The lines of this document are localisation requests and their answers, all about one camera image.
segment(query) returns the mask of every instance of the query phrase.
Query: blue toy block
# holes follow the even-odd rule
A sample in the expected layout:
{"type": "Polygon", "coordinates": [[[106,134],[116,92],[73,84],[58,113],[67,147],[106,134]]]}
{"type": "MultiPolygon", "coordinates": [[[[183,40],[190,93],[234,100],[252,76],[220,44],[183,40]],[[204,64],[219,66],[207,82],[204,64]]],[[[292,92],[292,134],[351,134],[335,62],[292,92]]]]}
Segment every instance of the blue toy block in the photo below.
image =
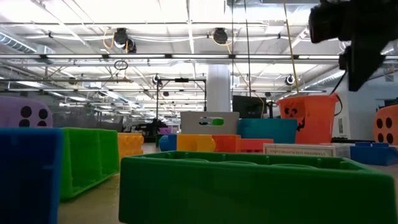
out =
{"type": "Polygon", "coordinates": [[[363,164],[390,166],[398,164],[398,151],[388,143],[357,142],[350,147],[351,159],[363,164]]]}
{"type": "Polygon", "coordinates": [[[177,150],[177,135],[166,134],[159,139],[159,148],[162,152],[177,150]]]}
{"type": "Polygon", "coordinates": [[[243,139],[273,139],[274,143],[295,142],[296,119],[240,119],[238,134],[243,139]]]}
{"type": "Polygon", "coordinates": [[[56,224],[63,133],[0,128],[0,223],[56,224]]]}

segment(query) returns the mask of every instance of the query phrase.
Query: concrete floor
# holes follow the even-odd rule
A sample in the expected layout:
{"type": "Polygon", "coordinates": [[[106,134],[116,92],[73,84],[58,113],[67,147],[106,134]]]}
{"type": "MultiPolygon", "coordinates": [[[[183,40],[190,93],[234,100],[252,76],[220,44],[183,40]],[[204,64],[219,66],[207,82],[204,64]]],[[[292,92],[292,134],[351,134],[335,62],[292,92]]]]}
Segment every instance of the concrete floor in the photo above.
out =
{"type": "MultiPolygon", "coordinates": [[[[155,144],[144,144],[144,153],[158,152],[155,144]]],[[[375,168],[394,176],[398,195],[398,165],[375,168]]],[[[81,194],[76,199],[60,204],[59,224],[115,224],[119,210],[119,174],[99,186],[81,194]]]]}

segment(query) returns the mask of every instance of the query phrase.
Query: white pillar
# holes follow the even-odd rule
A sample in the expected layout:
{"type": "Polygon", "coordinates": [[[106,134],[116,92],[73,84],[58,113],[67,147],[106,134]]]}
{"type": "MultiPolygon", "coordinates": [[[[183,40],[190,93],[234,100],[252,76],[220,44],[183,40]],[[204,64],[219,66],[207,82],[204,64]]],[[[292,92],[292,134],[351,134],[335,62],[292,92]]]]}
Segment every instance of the white pillar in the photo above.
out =
{"type": "Polygon", "coordinates": [[[207,73],[207,111],[231,111],[229,65],[209,65],[207,73]]]}

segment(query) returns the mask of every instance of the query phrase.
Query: green toy block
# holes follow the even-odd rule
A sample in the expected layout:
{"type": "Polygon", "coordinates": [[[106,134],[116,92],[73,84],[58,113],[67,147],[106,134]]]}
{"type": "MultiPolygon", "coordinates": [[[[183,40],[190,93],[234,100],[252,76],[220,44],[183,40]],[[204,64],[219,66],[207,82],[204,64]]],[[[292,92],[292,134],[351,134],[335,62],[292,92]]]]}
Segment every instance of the green toy block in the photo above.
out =
{"type": "Polygon", "coordinates": [[[131,156],[121,161],[119,221],[396,224],[394,179],[336,157],[131,156]]]}
{"type": "Polygon", "coordinates": [[[61,199],[96,186],[119,172],[118,133],[63,128],[61,199]]]}

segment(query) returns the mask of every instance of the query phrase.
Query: white box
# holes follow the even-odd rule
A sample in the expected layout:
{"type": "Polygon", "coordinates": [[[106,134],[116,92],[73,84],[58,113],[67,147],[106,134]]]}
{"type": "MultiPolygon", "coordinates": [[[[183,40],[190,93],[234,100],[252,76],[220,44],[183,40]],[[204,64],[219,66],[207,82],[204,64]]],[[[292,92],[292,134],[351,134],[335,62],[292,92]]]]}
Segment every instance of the white box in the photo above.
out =
{"type": "Polygon", "coordinates": [[[264,144],[264,154],[291,156],[325,156],[350,158],[349,144],[311,145],[311,144],[264,144]]]}

